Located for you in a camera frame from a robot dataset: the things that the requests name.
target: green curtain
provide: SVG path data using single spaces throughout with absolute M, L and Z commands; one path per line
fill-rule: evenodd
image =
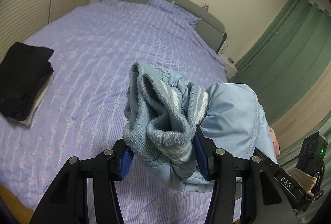
M 310 207 L 306 212 L 299 212 L 298 219 L 301 223 L 307 223 L 316 214 L 317 210 L 320 208 L 321 204 L 324 202 L 331 189 L 331 112 L 327 117 L 320 122 L 313 130 L 302 137 L 300 140 L 286 148 L 282 154 L 277 158 L 278 164 L 285 170 L 290 171 L 297 164 L 297 156 L 299 155 L 301 145 L 303 140 L 315 132 L 319 131 L 322 133 L 329 141 L 326 153 L 324 156 L 325 163 L 325 174 L 323 177 L 321 189 L 325 190 L 324 195 L 317 201 L 312 202 Z
M 331 60 L 331 17 L 308 0 L 288 0 L 231 83 L 249 85 L 272 125 L 314 85 Z

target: bed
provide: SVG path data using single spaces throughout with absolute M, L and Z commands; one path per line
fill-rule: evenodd
M 102 0 L 78 7 L 25 41 L 55 51 L 55 78 L 31 126 L 0 117 L 0 183 L 26 207 L 37 207 L 69 157 L 95 157 L 121 137 L 134 62 L 175 69 L 205 88 L 227 82 L 216 54 L 226 38 L 223 24 L 189 0 L 148 2 Z M 201 20 L 188 26 L 168 6 Z M 125 223 L 203 223 L 211 198 L 161 186 L 135 158 L 116 189 Z

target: blue gripper pad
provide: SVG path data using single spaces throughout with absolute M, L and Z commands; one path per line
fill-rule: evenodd
M 126 177 L 129 174 L 133 156 L 134 156 L 133 151 L 127 146 L 121 158 L 120 172 L 119 172 L 120 180 L 123 180 L 124 177 Z
M 200 138 L 197 133 L 195 133 L 193 139 L 193 145 L 194 145 L 195 156 L 197 159 L 199 171 L 205 179 L 208 179 L 209 178 L 208 158 L 205 154 L 205 151 L 203 150 Z

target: pillow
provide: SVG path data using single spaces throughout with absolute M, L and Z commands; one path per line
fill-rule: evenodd
M 185 18 L 192 27 L 195 27 L 201 20 L 201 18 L 196 17 L 180 6 L 174 5 L 167 0 L 149 0 L 147 4 L 170 14 L 176 14 L 181 18 Z

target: stack of folded clothes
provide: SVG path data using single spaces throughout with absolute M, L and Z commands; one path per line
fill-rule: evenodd
M 53 49 L 16 42 L 0 64 L 0 112 L 29 126 L 53 77 Z

